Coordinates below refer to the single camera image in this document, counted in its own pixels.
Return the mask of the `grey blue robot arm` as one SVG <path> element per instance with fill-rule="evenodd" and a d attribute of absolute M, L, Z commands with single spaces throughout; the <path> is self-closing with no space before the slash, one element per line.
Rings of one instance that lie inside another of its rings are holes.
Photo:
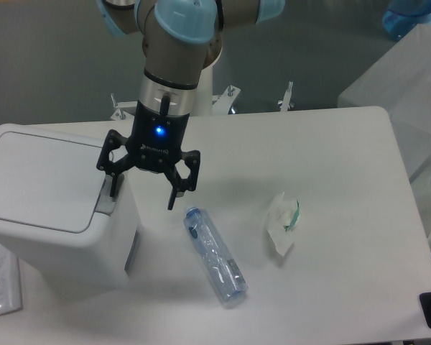
<path fill-rule="evenodd" d="M 136 167 L 164 174 L 172 186 L 168 207 L 197 187 L 200 152 L 181 149 L 202 71 L 222 49 L 221 33 L 279 16 L 284 1 L 97 1 L 113 35 L 143 36 L 146 58 L 131 134 L 111 129 L 97 169 L 117 182 Z"/>

